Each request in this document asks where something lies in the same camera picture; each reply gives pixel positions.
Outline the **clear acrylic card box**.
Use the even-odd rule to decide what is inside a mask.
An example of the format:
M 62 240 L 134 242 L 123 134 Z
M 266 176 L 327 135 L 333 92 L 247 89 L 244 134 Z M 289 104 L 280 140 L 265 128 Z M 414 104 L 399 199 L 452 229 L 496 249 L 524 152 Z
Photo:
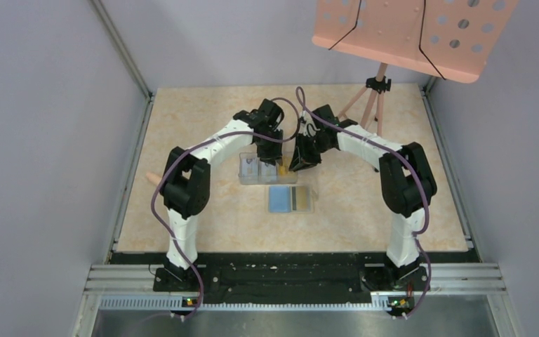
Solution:
M 242 185 L 292 185 L 298 181 L 298 174 L 290 171 L 293 153 L 285 152 L 281 164 L 262 162 L 254 152 L 239 154 L 239 182 Z

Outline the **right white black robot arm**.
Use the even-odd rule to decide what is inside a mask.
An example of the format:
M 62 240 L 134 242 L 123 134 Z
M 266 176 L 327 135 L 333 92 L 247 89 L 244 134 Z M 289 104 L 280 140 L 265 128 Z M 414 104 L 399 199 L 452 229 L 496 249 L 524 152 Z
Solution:
M 416 239 L 428 226 L 428 207 L 437 193 L 423 147 L 392 143 L 351 119 L 340 121 L 329 105 L 310 116 L 312 131 L 297 134 L 290 171 L 315 167 L 321 154 L 332 149 L 356 155 L 377 170 L 383 201 L 393 214 L 383 279 L 392 289 L 404 288 L 419 267 Z

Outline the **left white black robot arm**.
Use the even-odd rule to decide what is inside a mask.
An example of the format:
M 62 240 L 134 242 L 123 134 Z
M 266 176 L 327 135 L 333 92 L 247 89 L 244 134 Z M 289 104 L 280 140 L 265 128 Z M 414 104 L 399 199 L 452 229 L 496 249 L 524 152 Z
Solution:
M 170 280 L 180 290 L 192 288 L 197 281 L 197 271 L 191 266 L 197 259 L 198 215 L 210 198 L 213 168 L 249 145 L 257 147 L 259 161 L 280 164 L 284 132 L 279 125 L 283 119 L 280 106 L 264 99 L 259 108 L 236 113 L 203 142 L 187 149 L 175 147 L 169 153 L 159 194 L 168 211 L 165 227 L 172 240 L 166 254 L 174 267 Z

